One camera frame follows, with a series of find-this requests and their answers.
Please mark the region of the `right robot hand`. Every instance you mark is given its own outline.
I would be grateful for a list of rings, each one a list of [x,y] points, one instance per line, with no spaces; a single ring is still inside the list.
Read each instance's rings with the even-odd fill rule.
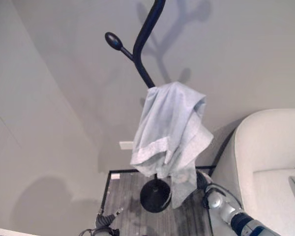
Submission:
[[[202,171],[196,171],[196,176],[197,176],[197,189],[205,191],[206,188],[212,183],[211,177]]]

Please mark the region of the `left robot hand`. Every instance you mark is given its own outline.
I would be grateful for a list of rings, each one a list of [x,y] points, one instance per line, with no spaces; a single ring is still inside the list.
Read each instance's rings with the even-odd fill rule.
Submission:
[[[95,220],[95,228],[103,228],[109,227],[115,218],[123,211],[123,208],[118,209],[115,213],[110,215],[104,215],[104,209],[100,208],[96,220]]]

